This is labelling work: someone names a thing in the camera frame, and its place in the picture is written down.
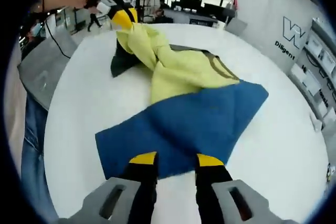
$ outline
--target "blue cloth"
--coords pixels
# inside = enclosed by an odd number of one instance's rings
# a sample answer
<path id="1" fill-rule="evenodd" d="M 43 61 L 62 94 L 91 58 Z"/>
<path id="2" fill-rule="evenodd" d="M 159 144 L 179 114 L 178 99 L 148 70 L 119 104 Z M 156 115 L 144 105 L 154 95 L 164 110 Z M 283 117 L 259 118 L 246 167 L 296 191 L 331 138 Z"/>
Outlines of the blue cloth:
<path id="1" fill-rule="evenodd" d="M 26 197 L 48 223 L 58 216 L 51 201 L 44 169 L 44 131 L 48 112 L 27 94 L 21 180 Z"/>
<path id="2" fill-rule="evenodd" d="M 194 169 L 196 154 L 227 163 L 240 135 L 267 99 L 258 84 L 239 84 L 179 95 L 96 134 L 105 178 L 120 175 L 139 154 L 159 154 L 159 177 Z"/>

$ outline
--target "gray gripper housing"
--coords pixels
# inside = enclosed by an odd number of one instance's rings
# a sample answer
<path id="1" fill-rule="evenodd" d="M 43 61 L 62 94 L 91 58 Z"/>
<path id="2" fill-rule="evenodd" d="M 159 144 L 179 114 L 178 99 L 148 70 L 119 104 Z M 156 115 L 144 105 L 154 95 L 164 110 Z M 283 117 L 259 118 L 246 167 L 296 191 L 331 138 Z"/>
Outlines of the gray gripper housing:
<path id="1" fill-rule="evenodd" d="M 225 224 L 297 224 L 273 214 L 269 210 L 268 200 L 241 180 L 213 183 L 212 188 L 222 209 Z M 247 206 L 249 219 L 241 219 L 235 200 Z"/>
<path id="2" fill-rule="evenodd" d="M 110 178 L 84 199 L 76 214 L 55 224 L 127 224 L 140 185 L 136 181 Z"/>

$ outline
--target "white round table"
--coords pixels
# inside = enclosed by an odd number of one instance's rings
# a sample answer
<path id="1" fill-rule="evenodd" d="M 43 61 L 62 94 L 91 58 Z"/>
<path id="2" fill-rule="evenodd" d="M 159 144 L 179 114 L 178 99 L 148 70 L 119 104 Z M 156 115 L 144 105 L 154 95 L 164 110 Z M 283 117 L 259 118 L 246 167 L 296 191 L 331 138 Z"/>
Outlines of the white round table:
<path id="1" fill-rule="evenodd" d="M 269 200 L 281 218 L 304 221 L 325 189 L 328 158 L 315 133 L 307 102 L 266 56 L 238 37 L 214 28 L 157 24 L 170 43 L 209 50 L 246 81 L 260 83 L 269 97 L 238 140 L 228 161 L 241 179 Z M 66 66 L 49 109 L 45 169 L 60 217 L 70 217 L 105 177 L 95 134 L 149 105 L 149 71 L 134 67 L 112 78 L 113 31 L 86 38 Z M 194 172 L 159 180 L 152 223 L 201 223 Z"/>

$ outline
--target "logo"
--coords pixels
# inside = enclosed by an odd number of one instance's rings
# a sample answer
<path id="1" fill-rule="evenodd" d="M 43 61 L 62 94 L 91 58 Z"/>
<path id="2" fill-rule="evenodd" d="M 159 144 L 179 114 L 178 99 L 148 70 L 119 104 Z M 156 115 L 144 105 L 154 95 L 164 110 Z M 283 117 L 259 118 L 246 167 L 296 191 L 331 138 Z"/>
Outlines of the logo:
<path id="1" fill-rule="evenodd" d="M 291 20 L 284 17 L 282 36 L 289 42 L 293 41 L 293 44 L 297 49 L 300 49 L 300 45 L 302 45 L 302 37 L 305 33 L 305 31 L 302 31 L 301 27 L 297 24 L 293 24 Z"/>
<path id="2" fill-rule="evenodd" d="M 292 60 L 295 60 L 295 56 L 292 55 L 279 41 L 275 41 L 275 45 L 280 48 L 283 54 L 287 54 L 289 58 Z"/>

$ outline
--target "yellow cloth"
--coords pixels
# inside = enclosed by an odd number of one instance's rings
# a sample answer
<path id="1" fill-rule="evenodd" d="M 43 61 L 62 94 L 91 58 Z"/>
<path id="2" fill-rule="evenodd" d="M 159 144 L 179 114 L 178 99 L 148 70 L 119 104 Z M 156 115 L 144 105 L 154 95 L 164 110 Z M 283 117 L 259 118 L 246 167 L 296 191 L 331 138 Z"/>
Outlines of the yellow cloth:
<path id="1" fill-rule="evenodd" d="M 162 32 L 147 24 L 133 23 L 117 32 L 120 45 L 153 71 L 151 104 L 176 95 L 196 93 L 239 83 L 219 58 L 199 51 L 173 51 Z"/>

